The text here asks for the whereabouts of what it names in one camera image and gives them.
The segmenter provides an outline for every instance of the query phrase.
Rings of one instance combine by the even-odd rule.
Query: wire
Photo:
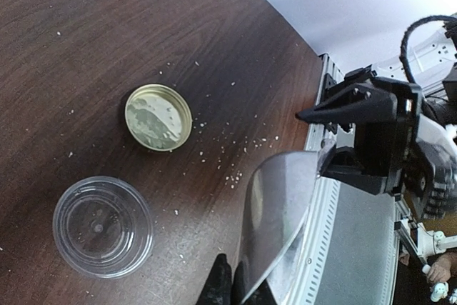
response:
[[[441,98],[440,96],[426,96],[426,99],[439,99],[439,100],[445,101],[446,103],[449,102],[448,99]]]
[[[407,57],[407,52],[408,52],[408,40],[409,36],[411,33],[417,29],[418,27],[430,23],[432,21],[452,21],[453,23],[457,24],[457,18],[452,17],[452,16],[428,16],[422,19],[419,19],[418,21],[415,21],[412,23],[407,30],[405,31],[405,34],[403,35],[403,39],[401,40],[401,46],[400,46],[400,62],[403,65],[403,69],[405,71],[406,79],[408,82],[412,84],[417,84],[416,80],[414,79],[413,73],[411,72],[411,67],[409,66],[408,62],[408,57]]]

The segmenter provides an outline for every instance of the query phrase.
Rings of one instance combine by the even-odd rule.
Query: clear plastic container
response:
[[[108,176],[77,182],[57,203],[54,240],[65,261],[92,278],[115,279],[151,255],[149,207],[134,187]]]

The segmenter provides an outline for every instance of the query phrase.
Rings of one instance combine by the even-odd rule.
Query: gold lid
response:
[[[135,90],[127,99],[125,117],[133,137],[156,151],[179,148],[192,130],[189,105],[178,92],[160,84]]]

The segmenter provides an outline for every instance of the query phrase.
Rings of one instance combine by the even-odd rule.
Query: dark wood tabletop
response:
[[[251,173],[303,148],[293,115],[316,98],[320,59],[265,0],[0,4],[0,304],[195,304],[216,255],[236,262]],[[192,110],[171,153],[146,151],[119,115],[150,83]],[[53,240],[59,197],[94,175],[153,212],[153,256],[124,279],[80,275]]]

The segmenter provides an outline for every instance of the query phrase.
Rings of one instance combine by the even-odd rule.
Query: hand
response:
[[[427,274],[427,282],[437,284],[438,282],[448,282],[451,278],[451,263],[448,259],[438,259],[430,268]]]

